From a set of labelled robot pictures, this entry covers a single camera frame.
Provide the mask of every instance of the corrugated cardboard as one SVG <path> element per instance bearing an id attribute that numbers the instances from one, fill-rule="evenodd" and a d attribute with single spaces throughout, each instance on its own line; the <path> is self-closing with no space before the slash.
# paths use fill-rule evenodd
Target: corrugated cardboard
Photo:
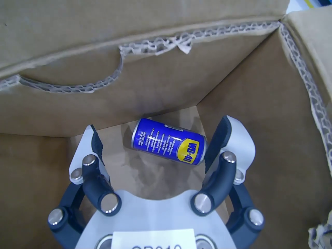
<path id="1" fill-rule="evenodd" d="M 162 28 L 285 13 L 289 0 L 1 0 L 0 67 Z"/>
<path id="2" fill-rule="evenodd" d="M 47 215 L 66 189 L 68 163 L 88 124 L 106 128 L 99 133 L 114 188 L 162 199 L 199 189 L 204 165 L 129 149 L 134 121 L 154 116 L 209 141 L 225 114 L 244 124 L 256 146 L 245 184 L 266 226 L 252 247 L 307 246 L 307 229 L 324 222 L 332 203 L 331 8 L 294 13 L 275 32 L 246 32 L 239 24 L 277 21 L 289 0 L 3 1 L 4 247 L 58 248 Z M 233 32 L 213 35 L 219 26 Z M 141 47 L 123 55 L 124 47 L 145 40 L 151 47 L 157 37 L 176 42 L 178 33 L 195 30 L 211 37 L 177 42 L 158 56 Z M 113 82 L 92 84 L 114 71 Z M 72 92 L 79 84 L 90 85 Z M 81 207 L 89 218 L 91 205 Z"/>
<path id="3" fill-rule="evenodd" d="M 245 185 L 265 216 L 253 248 L 306 248 L 326 219 L 332 179 L 307 90 L 284 55 L 279 32 L 254 50 L 198 105 L 208 141 L 221 115 L 248 129 L 256 156 Z"/>

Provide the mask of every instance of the wd-40 can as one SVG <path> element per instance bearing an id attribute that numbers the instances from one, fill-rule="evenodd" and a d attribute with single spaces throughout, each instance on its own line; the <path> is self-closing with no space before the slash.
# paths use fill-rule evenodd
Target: wd-40 can
<path id="1" fill-rule="evenodd" d="M 132 148 L 174 161 L 198 165 L 204 159 L 206 138 L 190 130 L 140 119 L 133 132 Z"/>

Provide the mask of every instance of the wd-40 logo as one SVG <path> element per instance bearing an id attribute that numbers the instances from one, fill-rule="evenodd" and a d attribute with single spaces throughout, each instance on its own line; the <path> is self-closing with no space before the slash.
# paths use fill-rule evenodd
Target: wd-40 logo
<path id="1" fill-rule="evenodd" d="M 177 157 L 179 161 L 193 163 L 198 152 L 199 142 L 191 139 L 185 139 L 179 145 Z"/>

